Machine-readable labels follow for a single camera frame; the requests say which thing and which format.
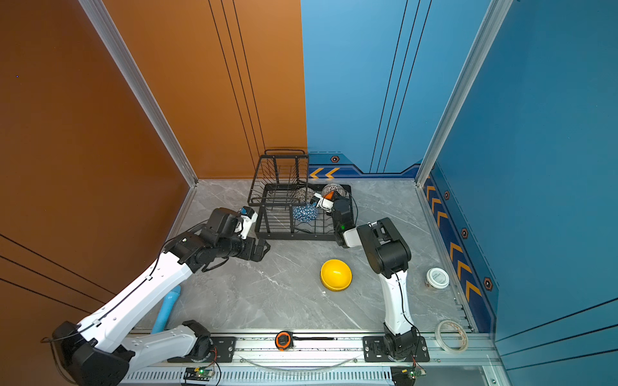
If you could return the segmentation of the blue triangle patterned bowl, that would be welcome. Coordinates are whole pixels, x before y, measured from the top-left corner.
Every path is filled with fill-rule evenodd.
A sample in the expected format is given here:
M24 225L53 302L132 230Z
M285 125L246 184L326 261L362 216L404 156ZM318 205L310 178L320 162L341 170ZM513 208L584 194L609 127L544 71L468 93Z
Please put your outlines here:
M311 223L317 219L318 215L318 208L310 204L294 206L292 208L293 219L300 223Z

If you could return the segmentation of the yellow bowl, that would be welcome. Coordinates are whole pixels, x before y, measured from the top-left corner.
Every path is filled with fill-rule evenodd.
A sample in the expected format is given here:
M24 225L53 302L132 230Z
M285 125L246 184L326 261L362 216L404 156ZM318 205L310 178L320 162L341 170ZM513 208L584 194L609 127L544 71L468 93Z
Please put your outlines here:
M341 260L328 260L320 269L320 281L330 291L346 290L352 284L352 270Z

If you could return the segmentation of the brown floral patterned bowl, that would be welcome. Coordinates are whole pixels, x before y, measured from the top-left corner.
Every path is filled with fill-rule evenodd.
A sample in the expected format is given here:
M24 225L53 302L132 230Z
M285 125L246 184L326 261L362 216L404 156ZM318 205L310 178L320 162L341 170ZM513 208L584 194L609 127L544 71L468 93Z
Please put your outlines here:
M311 200L314 198L315 191L311 188L302 187L297 189L292 198L294 203L298 204L309 204Z

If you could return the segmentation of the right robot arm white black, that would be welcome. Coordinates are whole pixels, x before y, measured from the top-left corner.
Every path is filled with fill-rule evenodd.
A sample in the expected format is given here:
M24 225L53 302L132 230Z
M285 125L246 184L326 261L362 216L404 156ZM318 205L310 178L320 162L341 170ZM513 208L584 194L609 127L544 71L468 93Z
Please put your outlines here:
M407 295L411 250L389 217L356 225L351 199L338 197L329 209L338 245L362 247L368 264L378 275L385 302L384 344L393 360L411 360L421 334L413 323Z

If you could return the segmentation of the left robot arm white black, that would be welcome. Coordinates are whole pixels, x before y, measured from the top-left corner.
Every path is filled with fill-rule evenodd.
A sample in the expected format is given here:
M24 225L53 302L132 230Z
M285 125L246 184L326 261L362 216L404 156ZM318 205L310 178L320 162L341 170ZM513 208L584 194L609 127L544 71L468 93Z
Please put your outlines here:
M217 258L260 262L270 245L249 236L257 220L251 207L220 207L168 240L154 263L112 300L79 323L62 323L42 340L59 373L77 385L118 385L128 373L165 360L212 359L211 333L195 320L143 337L129 334L175 287L194 273L215 270Z

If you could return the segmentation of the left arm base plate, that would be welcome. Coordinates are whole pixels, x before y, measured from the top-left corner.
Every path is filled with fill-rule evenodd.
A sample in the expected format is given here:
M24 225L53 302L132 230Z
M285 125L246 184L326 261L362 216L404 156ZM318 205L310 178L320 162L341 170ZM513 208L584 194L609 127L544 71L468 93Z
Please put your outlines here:
M232 363L237 338L234 336L215 336L199 340L188 355L173 357L167 363Z

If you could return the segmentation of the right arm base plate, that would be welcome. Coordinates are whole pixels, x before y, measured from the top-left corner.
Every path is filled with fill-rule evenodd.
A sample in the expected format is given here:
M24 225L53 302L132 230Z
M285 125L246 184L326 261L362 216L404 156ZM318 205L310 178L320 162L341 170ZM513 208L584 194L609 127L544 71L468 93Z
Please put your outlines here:
M431 360L426 340L421 335L403 339L386 335L364 336L362 343L364 360L368 363L428 363Z

